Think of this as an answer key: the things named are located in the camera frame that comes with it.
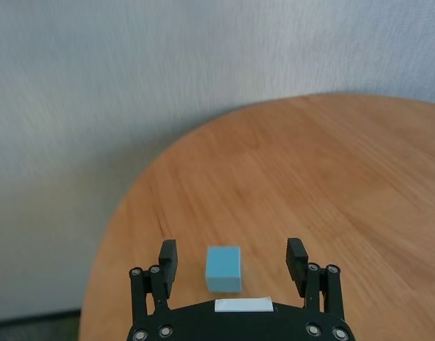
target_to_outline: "wooden table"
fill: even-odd
[[[243,297],[301,305],[287,237],[342,268],[358,340],[435,340],[435,104],[349,94],[247,107],[165,151],[122,200],[100,244],[80,339],[125,340],[128,270],[177,239],[170,307],[213,299],[209,245],[240,245]]]

